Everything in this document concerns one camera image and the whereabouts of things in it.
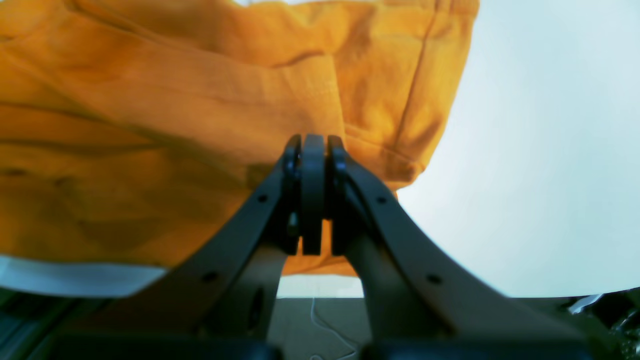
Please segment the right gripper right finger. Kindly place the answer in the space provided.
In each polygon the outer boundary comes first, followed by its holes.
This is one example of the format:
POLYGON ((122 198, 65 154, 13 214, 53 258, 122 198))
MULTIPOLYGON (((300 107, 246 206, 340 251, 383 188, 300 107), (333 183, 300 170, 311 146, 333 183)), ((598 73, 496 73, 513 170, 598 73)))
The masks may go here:
POLYGON ((364 360, 591 360, 569 325, 508 298, 446 255, 392 192, 327 139, 334 252, 361 279, 364 360))

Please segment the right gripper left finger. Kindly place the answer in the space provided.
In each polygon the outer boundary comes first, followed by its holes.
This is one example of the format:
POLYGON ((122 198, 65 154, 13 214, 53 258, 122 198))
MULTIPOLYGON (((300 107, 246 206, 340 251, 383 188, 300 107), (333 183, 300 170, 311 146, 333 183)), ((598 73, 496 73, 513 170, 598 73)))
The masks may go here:
POLYGON ((298 242, 319 255, 322 136, 295 135, 219 232, 136 294, 61 331, 52 360, 281 360, 266 342, 281 272, 298 242))

